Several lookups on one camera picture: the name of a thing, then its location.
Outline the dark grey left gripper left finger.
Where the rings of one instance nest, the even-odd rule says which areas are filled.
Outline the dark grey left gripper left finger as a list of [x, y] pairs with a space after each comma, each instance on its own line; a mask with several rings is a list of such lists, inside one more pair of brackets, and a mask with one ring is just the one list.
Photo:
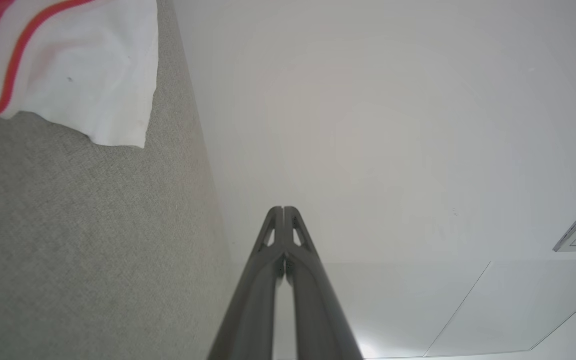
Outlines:
[[282, 207], [270, 208], [238, 280], [208, 360], [273, 360], [275, 294], [283, 248]]

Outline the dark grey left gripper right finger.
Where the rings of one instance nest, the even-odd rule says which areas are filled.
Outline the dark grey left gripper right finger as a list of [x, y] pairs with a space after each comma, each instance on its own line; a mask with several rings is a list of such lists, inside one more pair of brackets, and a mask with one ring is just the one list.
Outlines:
[[297, 360], [363, 360], [306, 223], [285, 207], [286, 274], [293, 289]]

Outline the red and white jersey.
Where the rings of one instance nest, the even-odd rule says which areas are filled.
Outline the red and white jersey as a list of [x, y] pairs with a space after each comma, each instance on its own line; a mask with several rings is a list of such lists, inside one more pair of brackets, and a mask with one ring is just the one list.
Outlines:
[[0, 0], [0, 118], [21, 112], [108, 147], [146, 146], [157, 0]]

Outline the grey fabric sofa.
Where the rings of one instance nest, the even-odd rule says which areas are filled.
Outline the grey fabric sofa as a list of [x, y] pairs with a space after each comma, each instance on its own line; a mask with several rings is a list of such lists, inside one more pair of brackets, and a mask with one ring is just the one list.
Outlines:
[[0, 119], [0, 360], [206, 360], [232, 261], [173, 0], [144, 149]]

